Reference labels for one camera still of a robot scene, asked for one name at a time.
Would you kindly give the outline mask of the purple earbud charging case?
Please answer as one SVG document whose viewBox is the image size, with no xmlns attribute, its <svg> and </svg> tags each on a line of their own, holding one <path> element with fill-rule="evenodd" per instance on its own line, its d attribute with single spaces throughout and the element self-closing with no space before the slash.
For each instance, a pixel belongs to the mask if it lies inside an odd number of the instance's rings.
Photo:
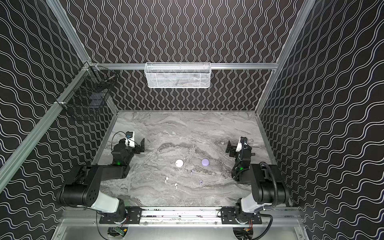
<svg viewBox="0 0 384 240">
<path fill-rule="evenodd" d="M 201 164 L 202 166 L 207 167 L 210 165 L 210 161 L 208 159 L 202 159 Z"/>
</svg>

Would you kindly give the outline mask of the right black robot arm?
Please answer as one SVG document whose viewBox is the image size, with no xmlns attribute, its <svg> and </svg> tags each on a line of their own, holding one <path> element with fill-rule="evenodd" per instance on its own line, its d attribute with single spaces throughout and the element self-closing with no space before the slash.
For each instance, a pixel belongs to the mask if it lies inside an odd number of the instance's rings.
<svg viewBox="0 0 384 240">
<path fill-rule="evenodd" d="M 233 216 L 236 222 L 248 224 L 261 211 L 289 204 L 289 191 L 278 166 L 266 162 L 252 164 L 252 157 L 256 154 L 248 145 L 247 138 L 241 137 L 235 146 L 228 142 L 226 153 L 235 160 L 232 180 L 251 186 L 251 193 L 235 204 Z"/>
</svg>

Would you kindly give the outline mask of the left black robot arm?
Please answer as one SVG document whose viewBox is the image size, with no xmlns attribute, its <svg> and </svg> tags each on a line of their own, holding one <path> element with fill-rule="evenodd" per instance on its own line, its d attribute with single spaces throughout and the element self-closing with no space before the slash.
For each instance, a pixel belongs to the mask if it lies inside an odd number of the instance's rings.
<svg viewBox="0 0 384 240">
<path fill-rule="evenodd" d="M 130 146 L 131 141 L 119 140 L 112 149 L 113 162 L 110 165 L 73 168 L 57 194 L 59 204 L 94 210 L 101 215 L 100 224 L 124 225 L 133 220 L 122 199 L 100 191 L 102 181 L 125 179 L 131 169 L 132 158 L 145 151 L 145 139 L 134 147 Z"/>
</svg>

